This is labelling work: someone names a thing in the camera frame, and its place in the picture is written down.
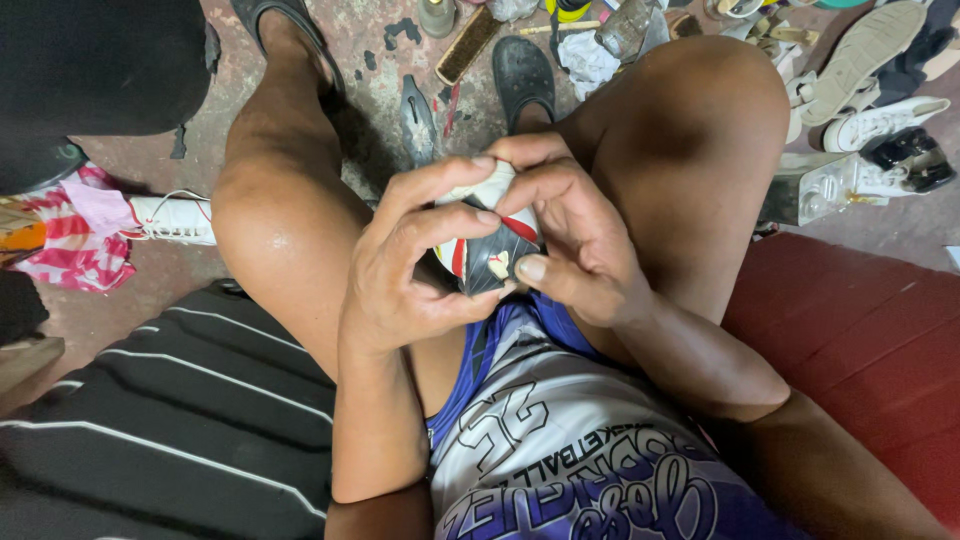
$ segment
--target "fingernail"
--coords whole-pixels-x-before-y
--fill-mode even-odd
[[[496,167],[496,160],[490,156],[477,156],[476,158],[470,159],[473,161],[473,164],[484,169],[493,169]]]
[[[516,290],[516,283],[509,282],[502,289],[500,289],[500,300],[503,300],[507,297],[508,294]]]
[[[539,282],[546,272],[546,264],[543,264],[540,256],[528,255],[516,264],[516,271],[531,282]]]
[[[486,210],[477,210],[477,220],[485,225],[500,223],[500,216]]]

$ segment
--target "hand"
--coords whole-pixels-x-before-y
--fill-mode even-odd
[[[653,292],[623,219],[564,140],[554,133],[510,136],[497,140],[487,154],[517,170],[496,212],[511,215],[533,204],[549,252],[549,257],[518,260],[517,277],[593,326],[644,317]]]
[[[425,209],[456,186],[478,184],[493,158],[447,158],[394,175],[353,250],[338,347],[351,356],[379,358],[426,337],[489,316],[500,291],[468,297],[414,279],[426,250],[451,238],[497,230],[500,217],[462,203]]]

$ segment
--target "wooden brush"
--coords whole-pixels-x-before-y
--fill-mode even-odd
[[[493,18],[493,13],[487,6],[481,7],[467,21],[467,25],[460,31],[460,34],[450,48],[446,49],[444,55],[437,63],[437,77],[447,86],[454,86],[457,81],[464,76],[467,68],[476,60],[480,51],[483,50],[491,37],[500,29],[502,22]]]

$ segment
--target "black slipper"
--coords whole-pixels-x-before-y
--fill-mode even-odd
[[[267,51],[263,48],[263,42],[260,40],[260,31],[257,24],[260,21],[260,15],[267,10],[278,10],[294,21],[305,34],[310,36],[313,46],[333,74],[333,92],[331,92],[333,95],[324,96],[322,101],[326,102],[331,98],[339,100],[346,95],[346,86],[344,85],[344,77],[340,74],[340,68],[337,67],[337,62],[333,61],[330,51],[327,50],[324,37],[320,34],[317,25],[310,19],[310,13],[306,10],[303,0],[230,0],[230,4],[233,6],[237,18],[243,23],[244,28],[253,36],[256,46],[260,47],[260,52],[263,53],[264,58],[267,56]]]
[[[507,36],[496,43],[493,83],[507,114],[509,135],[516,132],[520,111],[531,103],[541,105],[554,121],[553,69],[543,51],[528,39]]]

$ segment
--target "white rag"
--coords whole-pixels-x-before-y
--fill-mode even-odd
[[[572,34],[557,47],[560,65],[570,70],[570,82],[580,101],[612,79],[620,67],[620,61],[597,43],[595,35],[595,30]]]

